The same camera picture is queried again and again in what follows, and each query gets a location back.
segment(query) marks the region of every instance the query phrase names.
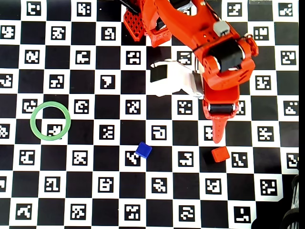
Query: black and white checkerboard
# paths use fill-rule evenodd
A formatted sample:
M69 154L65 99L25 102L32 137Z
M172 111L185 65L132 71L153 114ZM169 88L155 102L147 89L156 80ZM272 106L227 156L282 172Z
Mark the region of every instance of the black and white checkerboard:
M202 101L147 88L156 60L193 67L176 38L134 42L112 0L0 0L0 229L276 228L299 157L298 1L209 2L260 49L219 144ZM53 142L30 130L45 101L72 118ZM56 108L37 119L45 135L65 125ZM218 146L231 158L216 164Z

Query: orange block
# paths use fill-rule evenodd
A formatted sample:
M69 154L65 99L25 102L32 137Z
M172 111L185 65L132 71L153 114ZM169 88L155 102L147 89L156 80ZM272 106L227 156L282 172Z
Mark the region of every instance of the orange block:
M227 150L227 147L219 147L217 149L212 150L212 155L214 157L215 162L222 162L226 159L230 158L229 152Z

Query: blue cube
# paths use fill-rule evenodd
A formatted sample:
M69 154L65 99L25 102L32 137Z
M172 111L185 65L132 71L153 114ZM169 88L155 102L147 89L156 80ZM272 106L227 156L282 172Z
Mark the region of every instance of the blue cube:
M140 142L135 153L140 155L141 157L147 158L151 150L152 150L151 146L146 145L144 142Z

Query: green ring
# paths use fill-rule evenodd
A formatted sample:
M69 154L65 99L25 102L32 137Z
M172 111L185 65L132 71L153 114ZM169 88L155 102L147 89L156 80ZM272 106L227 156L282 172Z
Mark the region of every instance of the green ring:
M36 115L41 109L46 108L46 107L56 107L56 108L60 109L61 112L63 112L63 114L65 115L66 125L65 125L64 129L58 135L46 136L46 135L43 135L37 129L36 122L35 122ZM36 137L38 137L41 140L45 140L45 141L54 141L54 140L62 138L68 132L68 130L70 129L70 126L71 126L71 117L70 117L68 109L64 105L62 105L58 102L54 102L54 101L49 101L49 102L40 104L39 106L37 106L35 108L35 110L33 111L32 115L30 117L30 128L31 128L32 132L35 134Z

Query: table surface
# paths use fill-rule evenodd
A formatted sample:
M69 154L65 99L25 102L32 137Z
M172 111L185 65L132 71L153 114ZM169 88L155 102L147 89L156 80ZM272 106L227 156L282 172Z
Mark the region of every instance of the table surface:
M202 100L147 87L154 61L193 68L175 37L134 42L116 1L0 0L0 229L277 228L298 173L298 2L209 2L260 52L219 144ZM62 139L31 132L45 101L69 109ZM56 108L37 115L45 135L64 124ZM231 157L216 164L219 146Z

